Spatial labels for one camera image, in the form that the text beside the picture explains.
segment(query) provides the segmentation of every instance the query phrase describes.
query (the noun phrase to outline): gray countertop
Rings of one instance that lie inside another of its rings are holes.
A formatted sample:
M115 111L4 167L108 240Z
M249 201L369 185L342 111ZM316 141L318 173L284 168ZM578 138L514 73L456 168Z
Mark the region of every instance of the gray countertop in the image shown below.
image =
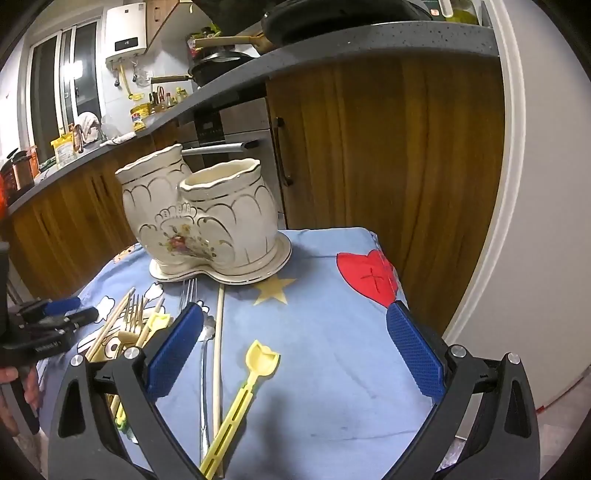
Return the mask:
M189 110L223 105L224 94L264 82L267 78L288 69L370 52L383 53L409 48L472 53L487 57L499 56L493 29L478 25L413 21L348 28L278 48L221 75L198 89L182 103L159 114L148 127L138 132L137 136L149 135ZM117 147L118 145L99 147L57 170L14 202L8 208L8 214L14 213L42 189L72 170Z

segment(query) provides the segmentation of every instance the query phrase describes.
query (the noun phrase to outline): stainless steel oven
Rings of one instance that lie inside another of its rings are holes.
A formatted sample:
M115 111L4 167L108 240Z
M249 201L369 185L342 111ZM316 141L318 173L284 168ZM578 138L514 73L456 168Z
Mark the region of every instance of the stainless steel oven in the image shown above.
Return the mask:
M279 228L285 228L277 162L264 98L207 115L198 113L194 117L194 130L191 132L191 127L186 126L184 130L188 130L185 139L197 137L197 140L183 141L183 157L193 171L238 158L259 159L263 179L275 197Z

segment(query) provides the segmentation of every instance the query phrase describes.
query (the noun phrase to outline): silver screw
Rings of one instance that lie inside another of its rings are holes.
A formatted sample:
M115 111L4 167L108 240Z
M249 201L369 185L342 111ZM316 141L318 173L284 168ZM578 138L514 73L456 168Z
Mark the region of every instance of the silver screw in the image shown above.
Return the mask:
M452 355L458 358L466 356L466 349L462 345L452 345Z
M507 360L509 360L509 362L515 365L519 365L519 362L521 362L521 358L519 358L519 355L517 355L516 353L508 353Z
M72 360L70 360L70 365L73 367L77 367L84 361L84 357L82 355L74 355Z
M128 348L125 351L124 355L125 355L125 358L131 360L132 358L135 358L139 355L139 348L137 348L136 346Z

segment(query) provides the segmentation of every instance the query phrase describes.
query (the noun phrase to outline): blue tablecloth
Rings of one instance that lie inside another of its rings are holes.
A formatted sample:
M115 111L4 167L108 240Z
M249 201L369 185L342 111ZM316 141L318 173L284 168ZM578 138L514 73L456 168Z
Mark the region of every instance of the blue tablecloth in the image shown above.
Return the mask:
M225 459L226 478L382 478L421 427L431 400L421 395L388 336L386 308L368 298L384 280L374 272L379 267L364 262L372 257L370 252L377 251L374 256L379 252L377 239L362 228L285 233L293 243L293 254L271 279L274 284L263 289L260 284L226 287L224 413L248 376L245 354L252 341L258 339L281 354L275 375L257 383L246 429ZM101 301L111 305L130 287L143 293L154 283L147 253L139 245L129 250L82 291L84 306ZM362 264L359 271L357 264ZM357 279L351 278L352 266L353 275L361 272ZM174 316L181 285L163 288L164 307ZM198 277L199 298L213 315L217 292L217 283L205 275ZM404 298L400 285L396 297ZM80 338L98 327L87 326ZM196 464L199 348L193 349L171 393L157 401L169 428ZM63 373L76 349L52 359L44 374L40 419L46 433ZM211 366L213 341L207 350ZM211 377L207 385L211 386ZM125 436L124 443L132 460L149 468L139 447Z

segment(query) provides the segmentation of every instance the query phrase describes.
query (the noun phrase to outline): ceramic base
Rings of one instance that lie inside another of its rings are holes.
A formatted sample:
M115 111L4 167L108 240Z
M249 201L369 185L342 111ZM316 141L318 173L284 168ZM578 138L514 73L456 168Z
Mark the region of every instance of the ceramic base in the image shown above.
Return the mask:
M291 241L283 233L279 232L277 233L277 253L266 266L255 270L254 272L243 275L223 275L219 272L216 272L208 265L200 265L199 267L192 268L191 270L187 270L183 273L167 275L160 270L160 266L156 260L152 259L150 261L150 275L152 275L158 281L164 283L173 283L195 277L200 273L205 273L214 280L226 285L248 285L250 283L256 283L265 280L266 278L276 274L285 266L290 257Z

